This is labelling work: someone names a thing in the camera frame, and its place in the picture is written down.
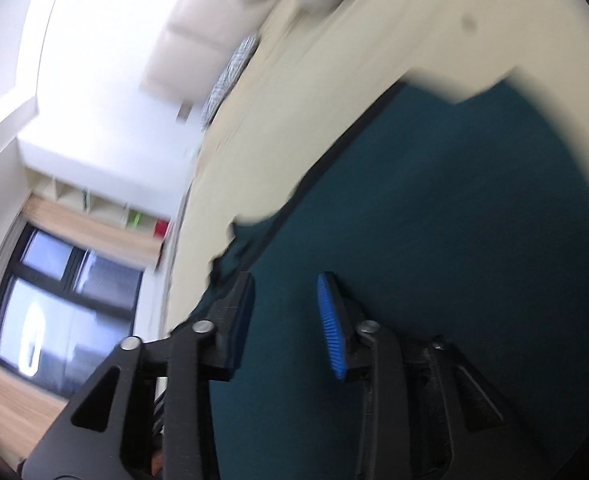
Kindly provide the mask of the dark green knit sweater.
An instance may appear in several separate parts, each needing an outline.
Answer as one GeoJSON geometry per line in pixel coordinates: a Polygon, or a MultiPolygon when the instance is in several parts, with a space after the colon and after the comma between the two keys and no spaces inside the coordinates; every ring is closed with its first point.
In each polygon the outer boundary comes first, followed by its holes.
{"type": "Polygon", "coordinates": [[[530,479],[589,479],[589,185],[509,82],[451,104],[398,82],[288,203],[232,225],[199,301],[250,272],[240,370],[212,386],[225,479],[350,479],[361,389],[331,373],[315,285],[331,271],[402,337],[443,337],[515,418],[530,479]]]}

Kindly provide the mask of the black framed window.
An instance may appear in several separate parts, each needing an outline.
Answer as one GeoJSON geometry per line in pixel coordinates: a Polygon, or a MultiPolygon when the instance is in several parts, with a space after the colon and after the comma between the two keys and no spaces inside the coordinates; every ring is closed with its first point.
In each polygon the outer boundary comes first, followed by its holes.
{"type": "Polygon", "coordinates": [[[69,399],[133,334],[144,271],[22,226],[0,274],[0,366],[69,399]]]}

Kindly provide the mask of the beige curtain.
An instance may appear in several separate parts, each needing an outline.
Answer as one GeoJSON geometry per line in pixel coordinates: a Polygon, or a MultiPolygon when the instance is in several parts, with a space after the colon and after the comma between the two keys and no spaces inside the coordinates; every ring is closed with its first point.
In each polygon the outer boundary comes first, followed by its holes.
{"type": "Polygon", "coordinates": [[[25,202],[22,214],[33,226],[78,247],[94,249],[101,255],[144,268],[159,264],[163,247],[160,238],[95,220],[36,195],[25,202]]]}

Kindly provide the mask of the red box on shelf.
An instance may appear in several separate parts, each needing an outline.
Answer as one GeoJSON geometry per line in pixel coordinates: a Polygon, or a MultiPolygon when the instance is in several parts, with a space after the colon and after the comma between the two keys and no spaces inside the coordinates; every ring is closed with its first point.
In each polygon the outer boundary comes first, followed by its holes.
{"type": "Polygon", "coordinates": [[[157,219],[156,223],[154,224],[153,236],[161,238],[161,240],[163,240],[166,237],[166,233],[168,233],[169,226],[170,221],[168,221],[168,219],[157,219]]]}

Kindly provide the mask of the green item on shelf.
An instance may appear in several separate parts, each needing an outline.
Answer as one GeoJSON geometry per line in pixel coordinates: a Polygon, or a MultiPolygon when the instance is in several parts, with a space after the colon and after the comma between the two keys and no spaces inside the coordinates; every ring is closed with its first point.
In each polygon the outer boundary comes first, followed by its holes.
{"type": "Polygon", "coordinates": [[[142,226],[142,219],[144,219],[142,211],[130,210],[126,222],[127,229],[139,229],[142,226]]]}

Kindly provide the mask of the white built-in shelf unit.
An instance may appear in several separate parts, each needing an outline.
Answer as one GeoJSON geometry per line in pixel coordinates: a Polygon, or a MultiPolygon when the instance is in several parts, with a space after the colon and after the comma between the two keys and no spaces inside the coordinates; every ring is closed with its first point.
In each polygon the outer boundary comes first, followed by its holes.
{"type": "Polygon", "coordinates": [[[159,218],[168,219],[171,230],[172,220],[170,217],[159,216],[145,211],[138,206],[133,206],[119,200],[112,200],[93,193],[89,188],[79,188],[78,185],[61,181],[49,174],[43,174],[37,170],[26,168],[26,177],[32,193],[43,200],[49,200],[80,214],[85,214],[96,221],[101,221],[112,226],[119,226],[121,229],[137,232],[147,236],[153,236],[153,229],[156,220],[159,218]],[[130,210],[142,211],[144,219],[139,229],[127,229],[126,222],[130,210]]]}

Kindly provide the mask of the zebra print pillow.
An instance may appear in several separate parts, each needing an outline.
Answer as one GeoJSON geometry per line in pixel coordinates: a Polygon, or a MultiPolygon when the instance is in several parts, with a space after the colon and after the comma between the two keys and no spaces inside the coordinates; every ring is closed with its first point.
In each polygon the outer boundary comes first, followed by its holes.
{"type": "Polygon", "coordinates": [[[261,36],[252,34],[242,40],[230,57],[220,77],[218,77],[206,103],[203,104],[201,114],[201,127],[203,131],[208,129],[221,108],[224,101],[235,88],[241,75],[246,70],[256,50],[259,48],[261,36]]]}

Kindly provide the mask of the beige bed mattress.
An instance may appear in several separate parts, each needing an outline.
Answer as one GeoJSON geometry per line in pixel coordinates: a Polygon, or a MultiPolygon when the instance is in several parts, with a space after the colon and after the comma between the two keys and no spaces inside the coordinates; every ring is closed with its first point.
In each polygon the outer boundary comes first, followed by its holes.
{"type": "Polygon", "coordinates": [[[281,0],[206,132],[188,192],[165,325],[206,289],[232,220],[268,216],[400,78],[459,101],[508,79],[558,122],[589,175],[589,0],[281,0]]]}

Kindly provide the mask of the wall switch panel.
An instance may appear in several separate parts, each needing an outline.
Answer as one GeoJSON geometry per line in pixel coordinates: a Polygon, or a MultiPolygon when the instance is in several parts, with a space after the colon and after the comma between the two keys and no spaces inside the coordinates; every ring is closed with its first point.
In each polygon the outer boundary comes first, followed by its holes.
{"type": "Polygon", "coordinates": [[[180,106],[180,109],[177,112],[176,120],[178,122],[187,122],[187,119],[191,113],[191,110],[192,110],[192,104],[184,102],[180,106]]]}

